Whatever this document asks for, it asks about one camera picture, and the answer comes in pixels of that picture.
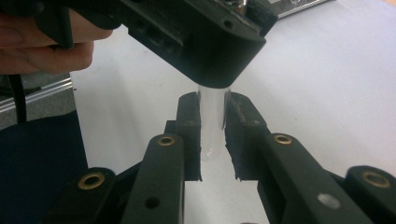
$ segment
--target finger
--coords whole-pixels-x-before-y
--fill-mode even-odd
[[[25,60],[5,54],[3,51],[0,51],[0,62],[0,75],[33,73],[39,70]]]
[[[73,49],[50,47],[21,49],[26,62],[50,74],[61,74],[87,68],[92,62],[93,42],[76,44]]]
[[[103,30],[94,26],[74,10],[70,10],[70,21],[73,41],[75,43],[85,43],[104,39],[109,37],[112,33],[112,31]],[[12,38],[7,38],[6,41],[2,41],[4,36],[15,36],[15,34],[21,36],[21,41],[13,43]],[[33,18],[21,18],[0,14],[0,49],[35,48],[50,45],[56,45],[56,42],[38,30]]]
[[[0,74],[31,73],[37,70],[61,74],[81,70],[91,64],[92,51],[92,42],[76,44],[73,49],[3,49]]]

